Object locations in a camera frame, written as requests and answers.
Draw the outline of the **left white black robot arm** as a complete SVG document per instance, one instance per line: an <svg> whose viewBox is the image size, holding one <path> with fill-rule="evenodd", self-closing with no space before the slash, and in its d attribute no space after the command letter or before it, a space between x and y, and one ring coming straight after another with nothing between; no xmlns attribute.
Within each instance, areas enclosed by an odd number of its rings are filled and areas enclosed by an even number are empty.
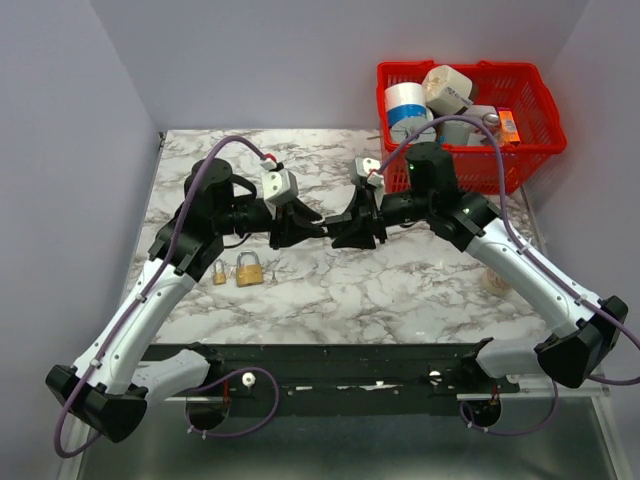
<svg viewBox="0 0 640 480"><path fill-rule="evenodd" d="M157 233L136 284L98 338L45 383L63 407L113 443L138 427L147 409L175 394L214 393L222 361L201 344L148 367L140 361L161 325L223 253L227 235L266 233L289 247L323 231L321 215L298 198L297 181L266 159L261 184L236 175L222 159L196 163L174 217Z"/></svg>

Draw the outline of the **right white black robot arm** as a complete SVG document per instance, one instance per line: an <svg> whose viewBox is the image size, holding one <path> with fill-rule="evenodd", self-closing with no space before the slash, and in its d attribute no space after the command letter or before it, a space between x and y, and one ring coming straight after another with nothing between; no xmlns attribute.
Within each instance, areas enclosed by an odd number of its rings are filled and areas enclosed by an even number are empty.
<svg viewBox="0 0 640 480"><path fill-rule="evenodd" d="M452 156L438 144L414 144L405 160L409 188L393 194L370 183L378 161L355 160L353 197L342 214L324 222L333 248L373 249L386 241L388 227L426 222L437 237L503 278L549 331L544 340L481 341L460 367L462 384L480 392L496 378L546 374L565 387L580 387L615 346L627 305L580 286L525 241L505 209L460 188Z"/></svg>

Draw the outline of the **black padlock with keys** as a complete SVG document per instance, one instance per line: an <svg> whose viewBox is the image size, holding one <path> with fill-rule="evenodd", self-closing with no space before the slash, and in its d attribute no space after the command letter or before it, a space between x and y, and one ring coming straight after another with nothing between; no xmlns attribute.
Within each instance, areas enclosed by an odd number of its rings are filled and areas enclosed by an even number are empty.
<svg viewBox="0 0 640 480"><path fill-rule="evenodd" d="M343 213L341 215L328 216L324 219L323 226L326 228L326 232L330 238L338 237L345 229L347 229L352 223L352 216L350 213Z"/></svg>

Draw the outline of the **large brass padlock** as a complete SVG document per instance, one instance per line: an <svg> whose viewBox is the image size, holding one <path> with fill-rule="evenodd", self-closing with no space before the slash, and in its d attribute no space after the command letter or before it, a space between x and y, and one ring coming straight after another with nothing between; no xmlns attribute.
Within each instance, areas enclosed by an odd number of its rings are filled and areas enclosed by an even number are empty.
<svg viewBox="0 0 640 480"><path fill-rule="evenodd" d="M236 260L236 285L243 288L263 282L263 268L258 254L252 250L240 252Z"/></svg>

